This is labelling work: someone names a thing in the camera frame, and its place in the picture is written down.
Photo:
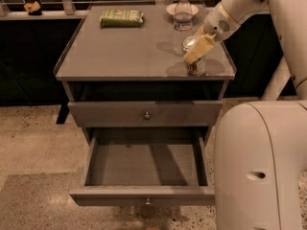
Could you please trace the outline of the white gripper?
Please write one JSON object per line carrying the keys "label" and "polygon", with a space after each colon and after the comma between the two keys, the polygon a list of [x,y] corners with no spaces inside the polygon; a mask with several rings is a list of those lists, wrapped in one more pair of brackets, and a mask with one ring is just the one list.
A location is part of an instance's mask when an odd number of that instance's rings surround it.
{"label": "white gripper", "polygon": [[204,19],[203,27],[199,27],[196,35],[188,36],[183,41],[186,50],[184,61],[192,64],[201,59],[214,47],[214,40],[224,41],[231,37],[240,25],[227,12],[222,3],[219,3]]}

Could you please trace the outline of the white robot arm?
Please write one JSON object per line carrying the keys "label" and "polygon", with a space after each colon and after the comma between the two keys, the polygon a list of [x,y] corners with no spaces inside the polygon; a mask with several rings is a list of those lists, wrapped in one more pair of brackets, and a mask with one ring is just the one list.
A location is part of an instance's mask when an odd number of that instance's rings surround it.
{"label": "white robot arm", "polygon": [[216,129],[217,230],[303,230],[298,178],[307,168],[307,0],[222,0],[184,59],[194,63],[268,10],[298,95],[229,109]]}

